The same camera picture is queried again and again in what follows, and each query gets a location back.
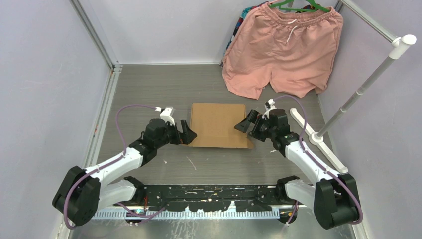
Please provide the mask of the brown cardboard box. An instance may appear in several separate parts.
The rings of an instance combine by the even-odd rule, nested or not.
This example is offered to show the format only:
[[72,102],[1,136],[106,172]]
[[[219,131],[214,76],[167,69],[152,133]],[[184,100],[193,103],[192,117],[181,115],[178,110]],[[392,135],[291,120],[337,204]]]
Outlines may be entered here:
[[190,129],[197,137],[189,147],[253,149],[245,133],[234,127],[246,118],[244,104],[193,103]]

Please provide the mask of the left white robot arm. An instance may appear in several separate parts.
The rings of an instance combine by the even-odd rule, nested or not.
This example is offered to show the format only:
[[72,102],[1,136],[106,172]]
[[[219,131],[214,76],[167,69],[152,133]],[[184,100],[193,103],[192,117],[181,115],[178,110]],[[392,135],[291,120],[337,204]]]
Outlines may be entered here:
[[141,137],[123,152],[92,167],[68,170],[52,200],[52,206],[73,222],[86,224],[98,210],[118,203],[138,206],[145,203],[145,185],[132,176],[116,179],[150,162],[158,149],[167,145],[188,145],[197,134],[181,121],[182,131],[162,119],[152,119]]

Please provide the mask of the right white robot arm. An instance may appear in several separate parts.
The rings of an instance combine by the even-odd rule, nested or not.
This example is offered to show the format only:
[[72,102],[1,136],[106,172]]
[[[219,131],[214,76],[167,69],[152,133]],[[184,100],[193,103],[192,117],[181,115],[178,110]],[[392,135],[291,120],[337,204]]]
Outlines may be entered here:
[[294,163],[310,180],[305,183],[297,176],[279,179],[275,197],[284,205],[293,200],[312,209],[324,229],[343,224],[358,224],[363,219],[355,179],[327,166],[305,144],[299,134],[292,132],[285,110],[272,109],[265,114],[251,110],[234,129],[247,133],[261,142],[269,139],[276,151]]

